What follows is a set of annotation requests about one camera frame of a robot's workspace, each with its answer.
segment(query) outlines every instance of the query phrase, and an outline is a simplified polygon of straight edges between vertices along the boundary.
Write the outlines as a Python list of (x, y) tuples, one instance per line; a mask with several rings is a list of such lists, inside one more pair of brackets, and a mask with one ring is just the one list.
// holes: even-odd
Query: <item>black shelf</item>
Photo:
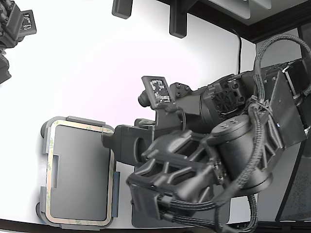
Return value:
[[(179, 38), (187, 35), (187, 13), (215, 24), (227, 31), (235, 30), (242, 38), (253, 43), (275, 34), (303, 26), (311, 22), (311, 1), (306, 1), (250, 26), (243, 24), (199, 0), (157, 0), (171, 6), (170, 34)], [(133, 0), (114, 0), (112, 14), (129, 18)]]

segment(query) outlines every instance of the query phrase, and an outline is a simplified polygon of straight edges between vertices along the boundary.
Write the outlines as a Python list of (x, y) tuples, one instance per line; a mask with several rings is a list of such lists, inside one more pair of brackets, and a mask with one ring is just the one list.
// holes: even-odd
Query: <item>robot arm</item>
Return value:
[(11, 78), (4, 50), (32, 34), (36, 34), (33, 11), (21, 11), (14, 1), (0, 0), (0, 84)]
[[(229, 75), (192, 91), (163, 77), (143, 77), (138, 98), (156, 111), (155, 121), (138, 119), (102, 134), (117, 161), (136, 166), (127, 179), (134, 207), (144, 214), (217, 232), (253, 232), (257, 225), (254, 194), (272, 182), (272, 170), (285, 148), (306, 139), (311, 92), (302, 60), (260, 69), (264, 51), (289, 39), (278, 35), (257, 54), (254, 71)], [(223, 193), (213, 194), (222, 185)], [(233, 229), (218, 222), (219, 209), (232, 197), (248, 196), (251, 222)], [(215, 221), (192, 218), (196, 211), (216, 209)]]

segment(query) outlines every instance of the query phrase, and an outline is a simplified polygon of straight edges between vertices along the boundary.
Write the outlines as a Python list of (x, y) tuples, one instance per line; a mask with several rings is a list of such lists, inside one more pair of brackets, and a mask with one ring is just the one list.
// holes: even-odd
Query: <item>rectangular frame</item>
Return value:
[(93, 125), (86, 125), (82, 123), (56, 120), (51, 126), (50, 138), (47, 141), (49, 145), (48, 163), (47, 163), (47, 182), (46, 182), (46, 212), (47, 219), (53, 223), (59, 224), (71, 224), (71, 225), (90, 225), (90, 226), (105, 226), (112, 218), (112, 191), (113, 191), (113, 174), (114, 174), (114, 153), (110, 150), (110, 161), (109, 161), (109, 178), (108, 178), (108, 196), (107, 196), (107, 218), (104, 221), (89, 221), (89, 220), (77, 220), (77, 219), (63, 219), (55, 218), (51, 215), (51, 189), (52, 189), (52, 166), (53, 166), (53, 154), (54, 154), (54, 141), (55, 132), (57, 126), (68, 126), (77, 129), (90, 130), (101, 133), (113, 133), (113, 131), (106, 127), (99, 127)]

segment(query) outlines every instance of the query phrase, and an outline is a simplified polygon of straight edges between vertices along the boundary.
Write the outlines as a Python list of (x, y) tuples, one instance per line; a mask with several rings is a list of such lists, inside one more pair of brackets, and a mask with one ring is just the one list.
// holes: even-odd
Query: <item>metal bracket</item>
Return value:
[(170, 34), (178, 38), (187, 35), (187, 12), (198, 0), (173, 0), (170, 10)]
[(133, 0), (113, 0), (112, 15), (128, 19), (132, 14)]

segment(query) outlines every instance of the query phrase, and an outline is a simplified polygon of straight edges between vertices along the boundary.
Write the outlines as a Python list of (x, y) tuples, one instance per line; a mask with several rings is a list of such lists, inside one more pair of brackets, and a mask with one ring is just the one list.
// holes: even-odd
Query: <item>white backdrop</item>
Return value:
[[(169, 6), (134, 0), (132, 16), (112, 16), (113, 0), (17, 0), (34, 11), (37, 34), (7, 50), (12, 78), (0, 85), (0, 219), (40, 223), (35, 214), (46, 158), (41, 125), (55, 116), (105, 121), (116, 127), (136, 118), (154, 119), (137, 101), (144, 75), (164, 76), (197, 89), (237, 71), (238, 39), (188, 16), (188, 35), (169, 35)], [(255, 45), (243, 41), (242, 71), (252, 69)], [(130, 193), (121, 171), (119, 218), (112, 228), (130, 228)], [(231, 211), (246, 211), (234, 208)], [(243, 221), (248, 219), (230, 219)]]

